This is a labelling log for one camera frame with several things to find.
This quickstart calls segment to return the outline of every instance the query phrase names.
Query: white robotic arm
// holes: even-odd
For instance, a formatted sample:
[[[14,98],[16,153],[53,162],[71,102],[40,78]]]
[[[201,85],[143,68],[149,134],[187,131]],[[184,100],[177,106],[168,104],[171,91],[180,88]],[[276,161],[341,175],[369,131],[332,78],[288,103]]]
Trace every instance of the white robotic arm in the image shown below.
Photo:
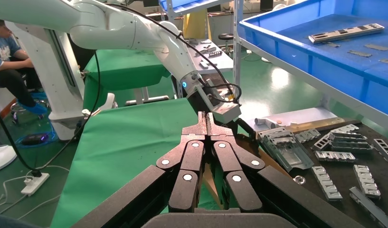
[[[210,111],[216,112],[217,120],[227,123],[240,115],[237,104],[215,101],[212,104],[201,89],[200,75],[187,46],[139,15],[95,0],[0,0],[0,19],[69,33],[76,45],[86,49],[153,50],[177,81],[186,83],[188,96],[201,90],[200,99]],[[160,23],[179,34],[171,22]]]

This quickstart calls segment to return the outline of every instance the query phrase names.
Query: power strip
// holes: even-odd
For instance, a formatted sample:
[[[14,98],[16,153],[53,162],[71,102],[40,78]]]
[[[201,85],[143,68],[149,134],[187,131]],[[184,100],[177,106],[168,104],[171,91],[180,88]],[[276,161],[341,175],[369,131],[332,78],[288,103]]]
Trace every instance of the power strip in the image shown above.
[[[26,178],[24,180],[26,187],[21,191],[21,193],[28,196],[33,195],[49,176],[50,174],[42,172],[41,177],[33,177],[32,179]]]
[[[352,37],[363,36],[367,34],[378,33],[384,30],[384,26],[381,26],[377,23],[372,23],[368,25],[362,25],[352,28],[344,28],[332,32],[323,32],[320,34],[308,36],[309,40],[313,44],[318,44],[322,42],[334,41],[339,39],[347,39]]]

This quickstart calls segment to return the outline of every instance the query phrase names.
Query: blue shirt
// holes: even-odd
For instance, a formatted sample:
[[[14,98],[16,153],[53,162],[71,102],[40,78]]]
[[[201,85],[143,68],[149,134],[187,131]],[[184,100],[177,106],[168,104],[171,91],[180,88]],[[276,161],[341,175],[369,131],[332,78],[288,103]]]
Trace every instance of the blue shirt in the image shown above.
[[[10,61],[9,57],[13,56],[19,50],[20,47],[12,37],[0,37],[0,66],[3,64],[3,61]]]

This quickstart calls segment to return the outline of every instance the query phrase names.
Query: blue cable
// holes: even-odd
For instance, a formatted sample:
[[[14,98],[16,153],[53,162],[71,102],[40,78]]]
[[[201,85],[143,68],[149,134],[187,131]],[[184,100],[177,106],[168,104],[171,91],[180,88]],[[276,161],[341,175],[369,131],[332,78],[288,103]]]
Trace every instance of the blue cable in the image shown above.
[[[41,143],[41,144],[37,144],[37,145],[31,145],[31,146],[25,146],[22,144],[22,141],[23,139],[26,138],[26,136],[23,136],[23,137],[20,137],[18,140],[15,141],[15,144],[18,148],[22,148],[22,149],[26,149],[26,148],[36,148],[36,147],[40,147],[40,146],[45,146],[47,144],[50,144],[52,142],[55,142],[57,139],[58,139],[58,136],[57,136],[57,133],[54,131],[54,127],[53,125],[50,123],[50,126],[51,126],[51,131],[50,132],[41,132],[41,133],[37,133],[37,134],[47,134],[48,136],[51,135],[51,139],[50,140],[47,140],[45,141],[44,143]]]

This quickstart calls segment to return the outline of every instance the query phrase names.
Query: green cloth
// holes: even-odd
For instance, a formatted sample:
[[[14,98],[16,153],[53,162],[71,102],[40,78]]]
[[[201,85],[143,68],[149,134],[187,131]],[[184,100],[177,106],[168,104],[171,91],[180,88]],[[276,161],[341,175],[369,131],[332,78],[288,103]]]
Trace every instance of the green cloth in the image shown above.
[[[107,110],[86,124],[51,228],[67,228],[180,143],[198,122],[186,99]],[[200,206],[217,209],[202,187]]]
[[[141,88],[158,84],[170,73],[153,51],[97,50],[100,67],[100,97],[97,107],[104,104],[109,91]],[[85,70],[84,108],[92,109],[98,88],[96,59],[93,56]]]

